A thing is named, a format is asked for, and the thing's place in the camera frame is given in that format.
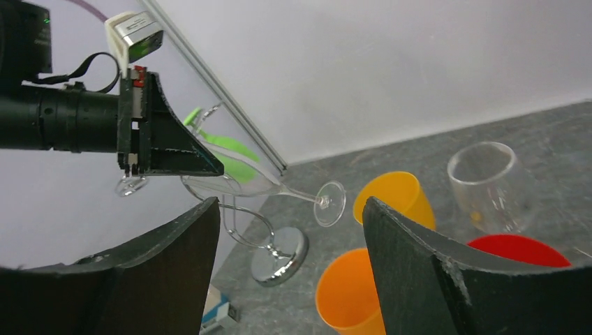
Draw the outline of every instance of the wine glass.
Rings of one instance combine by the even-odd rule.
[[[534,179],[507,145],[473,144],[457,152],[447,170],[461,221],[489,234],[523,232],[533,222]]]
[[[120,197],[128,197],[148,184],[149,179],[144,176],[125,175],[117,182],[115,193]]]
[[[323,227],[334,225],[343,215],[343,210],[346,207],[346,191],[338,181],[327,182],[316,195],[311,195],[288,187],[250,158],[215,144],[208,142],[203,142],[203,144],[217,158],[222,158],[231,164],[232,168],[230,171],[227,168],[226,174],[219,177],[182,176],[183,184],[237,197],[289,195],[310,201],[314,203],[315,219]]]

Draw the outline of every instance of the glass base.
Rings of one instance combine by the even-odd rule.
[[[272,247],[290,257],[277,257],[272,253],[274,250],[255,250],[251,261],[251,275],[259,285],[265,287],[279,285],[294,276],[309,251],[309,240],[298,228],[284,227],[275,230],[274,234]],[[261,245],[268,243],[269,237]]]
[[[329,181],[318,191],[320,203],[314,204],[316,222],[322,227],[334,225],[346,208],[346,190],[338,181]]]
[[[115,186],[115,193],[120,197],[127,197],[142,189],[148,184],[146,177],[126,177],[123,176]]]

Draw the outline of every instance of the cable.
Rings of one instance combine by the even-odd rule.
[[[92,61],[97,56],[100,56],[102,54],[104,54],[105,56],[109,56],[111,59],[113,59],[113,61],[115,61],[115,66],[117,67],[117,72],[115,73],[115,79],[113,79],[113,81],[108,86],[106,86],[104,89],[96,91],[98,93],[107,93],[107,92],[111,91],[113,89],[113,87],[115,87],[115,85],[117,84],[117,81],[119,80],[119,71],[120,71],[119,63],[117,63],[117,60],[115,59],[115,57],[113,57],[113,55],[110,54],[109,52],[97,52],[95,54],[88,56],[82,62],[82,64],[80,64],[80,66],[78,66],[78,68],[76,70],[74,70],[74,72],[72,72],[69,75],[53,75],[50,77],[31,80],[31,82],[34,84],[53,85],[53,84],[61,84],[62,82],[67,82],[73,78],[82,77],[89,70]]]
[[[74,3],[79,5],[80,7],[84,8],[87,12],[94,15],[97,19],[101,22],[107,21],[107,15],[103,14],[100,10],[96,9],[95,6],[91,5],[90,3],[86,2],[85,0],[66,0],[67,2]]]

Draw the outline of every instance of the red plastic cup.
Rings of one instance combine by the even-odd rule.
[[[543,267],[569,267],[570,261],[552,247],[515,234],[492,234],[467,243],[468,246],[503,258]]]

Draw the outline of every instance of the orange plastic cup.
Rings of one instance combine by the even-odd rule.
[[[320,277],[316,309],[342,335],[386,334],[368,249],[339,256]]]
[[[362,211],[370,197],[380,199],[426,228],[436,229],[436,219],[420,181],[409,172],[388,172],[364,186],[353,204],[353,216],[359,224],[363,224]]]

